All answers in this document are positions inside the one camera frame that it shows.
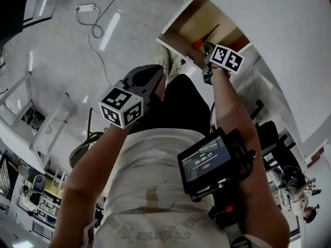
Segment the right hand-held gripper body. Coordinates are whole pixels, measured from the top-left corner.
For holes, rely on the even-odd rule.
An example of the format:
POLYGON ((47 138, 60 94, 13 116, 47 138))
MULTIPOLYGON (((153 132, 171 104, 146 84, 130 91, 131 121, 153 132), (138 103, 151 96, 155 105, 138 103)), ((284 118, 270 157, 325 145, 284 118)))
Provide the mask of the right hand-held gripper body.
POLYGON ((238 74, 244 60, 245 58, 238 52, 219 44, 215 45, 214 50, 211 51, 210 60, 204 61, 205 67, 202 70, 204 83, 211 84, 212 64, 219 66, 230 74, 238 74))

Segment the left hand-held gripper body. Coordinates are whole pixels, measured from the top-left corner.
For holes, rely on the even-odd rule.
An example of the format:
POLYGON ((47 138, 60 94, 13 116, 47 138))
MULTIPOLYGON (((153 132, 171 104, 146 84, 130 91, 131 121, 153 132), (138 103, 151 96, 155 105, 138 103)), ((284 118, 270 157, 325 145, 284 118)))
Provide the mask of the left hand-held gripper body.
POLYGON ((152 86, 144 86, 129 80, 110 85, 98 101, 101 114, 111 124, 126 128, 149 111, 152 86))

